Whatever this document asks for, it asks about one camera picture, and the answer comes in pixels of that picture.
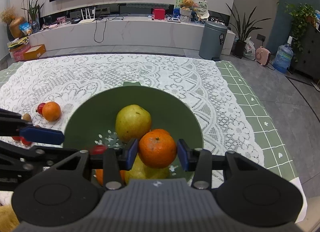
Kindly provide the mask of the potted plant by bin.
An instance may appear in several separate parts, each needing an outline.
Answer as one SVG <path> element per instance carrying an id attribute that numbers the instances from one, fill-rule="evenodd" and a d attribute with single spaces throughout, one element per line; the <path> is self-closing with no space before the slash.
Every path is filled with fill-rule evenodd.
<path id="1" fill-rule="evenodd" d="M 246 13 L 244 13 L 243 18 L 240 18 L 239 12 L 236 8 L 234 7 L 234 10 L 228 5 L 227 8 L 231 12 L 231 16 L 235 19 L 235 24 L 229 22 L 229 24 L 235 28 L 236 33 L 238 34 L 238 40 L 236 41 L 235 44 L 235 49 L 234 49 L 234 56 L 238 58 L 242 58 L 246 46 L 245 40 L 249 37 L 250 33 L 255 31 L 255 30 L 260 30 L 262 27 L 256 27 L 255 25 L 259 22 L 263 21 L 268 21 L 271 18 L 263 18 L 263 19 L 254 19 L 252 20 L 252 16 L 255 13 L 255 10 L 257 8 L 254 7 L 249 16 L 246 16 Z"/>

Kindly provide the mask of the golden vase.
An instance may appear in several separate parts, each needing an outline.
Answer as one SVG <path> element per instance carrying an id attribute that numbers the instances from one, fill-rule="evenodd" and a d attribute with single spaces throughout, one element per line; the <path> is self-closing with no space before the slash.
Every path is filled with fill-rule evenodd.
<path id="1" fill-rule="evenodd" d="M 21 38 L 24 36 L 24 33 L 20 30 L 19 26 L 25 22 L 25 18 L 20 16 L 14 18 L 10 25 L 9 29 L 14 38 Z"/>

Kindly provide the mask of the teddy bear toy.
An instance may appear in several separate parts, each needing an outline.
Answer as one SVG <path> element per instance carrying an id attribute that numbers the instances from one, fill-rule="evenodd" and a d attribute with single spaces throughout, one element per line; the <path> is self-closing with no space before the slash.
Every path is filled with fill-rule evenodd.
<path id="1" fill-rule="evenodd" d="M 194 9 L 194 1 L 193 0 L 182 0 L 180 4 L 180 8 L 182 10 L 193 10 Z"/>

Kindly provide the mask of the orange mandarin by tomato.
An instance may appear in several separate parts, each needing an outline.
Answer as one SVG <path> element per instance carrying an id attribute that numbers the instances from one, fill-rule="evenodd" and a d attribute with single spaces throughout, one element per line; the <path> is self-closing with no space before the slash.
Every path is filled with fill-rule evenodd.
<path id="1" fill-rule="evenodd" d="M 42 115 L 49 122 L 56 121 L 61 116 L 61 108 L 56 102 L 47 102 L 42 108 Z"/>

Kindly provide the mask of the white wifi router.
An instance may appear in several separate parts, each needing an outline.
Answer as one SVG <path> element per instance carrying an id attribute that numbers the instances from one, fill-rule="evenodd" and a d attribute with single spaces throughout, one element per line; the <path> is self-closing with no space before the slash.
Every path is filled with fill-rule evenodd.
<path id="1" fill-rule="evenodd" d="M 79 24 L 92 23 L 93 21 L 95 21 L 95 10 L 96 7 L 94 7 L 93 9 L 81 9 L 81 21 L 79 22 Z"/>

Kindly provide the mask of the red box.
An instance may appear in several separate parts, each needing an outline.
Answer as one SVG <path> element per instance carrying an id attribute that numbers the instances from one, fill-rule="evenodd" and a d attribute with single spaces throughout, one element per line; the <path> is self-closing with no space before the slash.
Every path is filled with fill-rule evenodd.
<path id="1" fill-rule="evenodd" d="M 154 8 L 152 11 L 153 20 L 164 20 L 165 19 L 165 9 Z"/>

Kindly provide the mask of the orange cardboard box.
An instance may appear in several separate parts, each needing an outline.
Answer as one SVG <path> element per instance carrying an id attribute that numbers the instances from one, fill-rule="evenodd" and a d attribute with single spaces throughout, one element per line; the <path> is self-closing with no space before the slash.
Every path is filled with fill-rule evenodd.
<path id="1" fill-rule="evenodd" d="M 23 54 L 23 60 L 29 61 L 29 60 L 36 60 L 40 56 L 42 56 L 46 52 L 46 47 L 44 44 L 31 47 L 29 50 L 27 50 Z"/>

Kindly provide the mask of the orange mandarin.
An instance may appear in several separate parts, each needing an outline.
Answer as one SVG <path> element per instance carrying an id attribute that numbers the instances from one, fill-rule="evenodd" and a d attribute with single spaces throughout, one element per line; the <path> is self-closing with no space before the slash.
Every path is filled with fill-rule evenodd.
<path id="1" fill-rule="evenodd" d="M 170 136 L 170 133 L 164 129 L 153 129 L 151 132 L 161 132 Z"/>
<path id="2" fill-rule="evenodd" d="M 172 136 L 150 131 L 140 139 L 138 155 L 146 166 L 163 169 L 175 160 L 177 146 Z"/>
<path id="3" fill-rule="evenodd" d="M 120 176 L 121 176 L 122 182 L 124 184 L 125 184 L 125 173 L 126 173 L 126 171 L 124 171 L 124 170 L 120 171 Z M 95 170 L 95 177 L 96 177 L 98 183 L 100 185 L 103 185 L 103 169 L 96 169 Z"/>
<path id="4" fill-rule="evenodd" d="M 61 108 L 56 102 L 47 102 L 42 108 L 42 115 L 49 122 L 56 121 L 61 116 Z"/>

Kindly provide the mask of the white marble tv console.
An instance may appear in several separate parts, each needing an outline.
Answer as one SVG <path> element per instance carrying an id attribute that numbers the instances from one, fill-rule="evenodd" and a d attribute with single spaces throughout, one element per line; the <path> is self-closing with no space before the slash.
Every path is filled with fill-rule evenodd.
<path id="1" fill-rule="evenodd" d="M 185 56 L 200 49 L 204 26 L 117 16 L 84 24 L 65 24 L 29 36 L 44 44 L 45 57 L 94 53 L 139 53 Z"/>

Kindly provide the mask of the green yellow apple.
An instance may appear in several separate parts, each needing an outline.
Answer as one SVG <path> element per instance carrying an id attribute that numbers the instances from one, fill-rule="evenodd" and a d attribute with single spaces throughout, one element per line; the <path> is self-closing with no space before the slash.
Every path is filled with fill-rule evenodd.
<path id="1" fill-rule="evenodd" d="M 153 169 L 146 166 L 140 159 L 139 155 L 136 156 L 130 171 L 125 171 L 125 183 L 128 185 L 131 179 L 167 179 L 170 177 L 169 168 Z"/>

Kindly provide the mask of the white paper sheet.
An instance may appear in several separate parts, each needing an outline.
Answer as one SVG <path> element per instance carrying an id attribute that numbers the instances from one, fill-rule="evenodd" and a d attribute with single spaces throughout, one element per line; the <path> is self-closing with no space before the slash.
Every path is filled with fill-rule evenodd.
<path id="1" fill-rule="evenodd" d="M 295 223 L 299 223 L 306 217 L 308 203 L 299 177 L 291 179 L 290 183 L 291 187 L 295 187 L 291 195 L 293 199 L 290 200 L 290 210 L 295 218 Z"/>

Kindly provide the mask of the pink small heater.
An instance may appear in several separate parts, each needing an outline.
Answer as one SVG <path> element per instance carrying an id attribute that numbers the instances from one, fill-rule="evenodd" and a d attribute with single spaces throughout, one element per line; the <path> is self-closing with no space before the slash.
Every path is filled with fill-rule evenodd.
<path id="1" fill-rule="evenodd" d="M 271 53 L 268 49 L 260 46 L 255 51 L 255 60 L 262 66 L 266 66 L 270 61 Z"/>

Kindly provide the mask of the blue water jug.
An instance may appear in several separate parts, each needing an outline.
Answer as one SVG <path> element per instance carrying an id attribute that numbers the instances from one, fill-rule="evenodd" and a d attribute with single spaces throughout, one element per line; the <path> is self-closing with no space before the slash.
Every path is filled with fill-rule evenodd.
<path id="1" fill-rule="evenodd" d="M 279 46 L 272 66 L 281 73 L 286 73 L 290 67 L 293 58 L 293 50 L 291 48 L 292 36 L 288 37 L 287 43 Z"/>

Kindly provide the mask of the red cherry tomato with stem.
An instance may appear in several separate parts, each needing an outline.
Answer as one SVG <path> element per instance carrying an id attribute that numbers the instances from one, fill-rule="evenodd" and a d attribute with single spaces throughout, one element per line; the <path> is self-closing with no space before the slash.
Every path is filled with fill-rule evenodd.
<path id="1" fill-rule="evenodd" d="M 40 103 L 36 109 L 36 112 L 40 115 L 42 115 L 42 111 L 43 111 L 43 107 L 44 107 L 45 103 Z"/>

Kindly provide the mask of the brown kiwi fruit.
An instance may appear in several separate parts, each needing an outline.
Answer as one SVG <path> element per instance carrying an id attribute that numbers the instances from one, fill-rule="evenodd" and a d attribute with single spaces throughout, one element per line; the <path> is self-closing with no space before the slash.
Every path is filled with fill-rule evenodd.
<path id="1" fill-rule="evenodd" d="M 31 116 L 28 113 L 25 113 L 22 115 L 22 119 L 27 121 L 27 122 L 32 122 Z"/>

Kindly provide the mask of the white plastic bag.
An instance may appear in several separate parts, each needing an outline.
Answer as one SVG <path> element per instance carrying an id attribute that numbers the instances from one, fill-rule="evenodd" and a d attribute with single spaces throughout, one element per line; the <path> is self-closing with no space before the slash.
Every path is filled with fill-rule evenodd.
<path id="1" fill-rule="evenodd" d="M 254 61 L 255 60 L 255 47 L 254 47 L 254 43 L 251 41 L 251 37 L 248 37 L 245 40 L 245 49 L 243 52 L 243 56 L 249 60 Z"/>

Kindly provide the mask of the grey pedal trash bin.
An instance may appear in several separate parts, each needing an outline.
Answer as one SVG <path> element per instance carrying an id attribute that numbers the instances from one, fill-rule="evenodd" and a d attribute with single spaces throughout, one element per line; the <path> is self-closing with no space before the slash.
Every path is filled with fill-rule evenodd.
<path id="1" fill-rule="evenodd" d="M 206 21 L 199 56 L 206 60 L 220 61 L 227 30 L 225 25 Z"/>

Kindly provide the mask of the leafy plant on cabinet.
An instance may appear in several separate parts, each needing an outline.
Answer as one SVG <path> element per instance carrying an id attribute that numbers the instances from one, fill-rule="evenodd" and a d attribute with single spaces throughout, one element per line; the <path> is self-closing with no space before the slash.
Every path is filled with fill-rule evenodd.
<path id="1" fill-rule="evenodd" d="M 295 54 L 301 54 L 303 51 L 302 39 L 308 29 L 308 26 L 316 26 L 316 12 L 310 4 L 289 4 L 286 3 L 285 12 L 291 17 L 290 36 L 293 38 L 291 47 Z"/>

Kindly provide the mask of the red green apple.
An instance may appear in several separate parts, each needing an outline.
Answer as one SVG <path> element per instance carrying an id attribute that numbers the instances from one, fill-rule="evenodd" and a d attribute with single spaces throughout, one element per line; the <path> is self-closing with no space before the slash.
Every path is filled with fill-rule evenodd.
<path id="1" fill-rule="evenodd" d="M 139 105 L 122 108 L 116 117 L 115 130 L 121 142 L 140 140 L 151 129 L 151 114 Z"/>

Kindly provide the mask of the green colander bowl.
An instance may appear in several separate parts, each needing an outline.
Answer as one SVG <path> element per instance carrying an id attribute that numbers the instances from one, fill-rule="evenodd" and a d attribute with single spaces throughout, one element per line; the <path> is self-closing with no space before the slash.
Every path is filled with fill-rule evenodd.
<path id="1" fill-rule="evenodd" d="M 160 89 L 125 83 L 93 95 L 71 114 L 64 130 L 65 149 L 104 145 L 122 149 L 149 131 L 167 131 L 174 141 L 203 147 L 195 114 L 179 98 Z"/>

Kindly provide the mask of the dark cabinet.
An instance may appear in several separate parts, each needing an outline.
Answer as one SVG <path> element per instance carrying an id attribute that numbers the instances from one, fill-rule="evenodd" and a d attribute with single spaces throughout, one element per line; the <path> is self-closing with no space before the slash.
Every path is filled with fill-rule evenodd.
<path id="1" fill-rule="evenodd" d="M 303 51 L 291 61 L 290 70 L 294 73 L 319 81 L 319 30 L 308 25 L 302 38 Z"/>

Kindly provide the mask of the green plant in vase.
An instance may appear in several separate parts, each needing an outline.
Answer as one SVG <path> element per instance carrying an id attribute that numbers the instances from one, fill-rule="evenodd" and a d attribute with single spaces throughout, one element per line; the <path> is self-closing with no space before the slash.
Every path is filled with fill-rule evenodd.
<path id="1" fill-rule="evenodd" d="M 44 4 L 40 4 L 39 0 L 28 0 L 28 8 L 23 8 L 24 11 L 28 12 L 28 22 L 31 25 L 33 33 L 39 32 L 40 30 L 40 11 Z"/>

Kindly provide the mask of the pink basket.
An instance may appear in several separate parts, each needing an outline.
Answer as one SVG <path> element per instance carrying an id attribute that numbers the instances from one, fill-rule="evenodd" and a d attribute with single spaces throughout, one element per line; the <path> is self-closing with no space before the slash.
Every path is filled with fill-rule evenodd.
<path id="1" fill-rule="evenodd" d="M 30 44 L 23 44 L 10 51 L 11 57 L 15 62 L 23 61 L 24 54 L 31 48 Z"/>

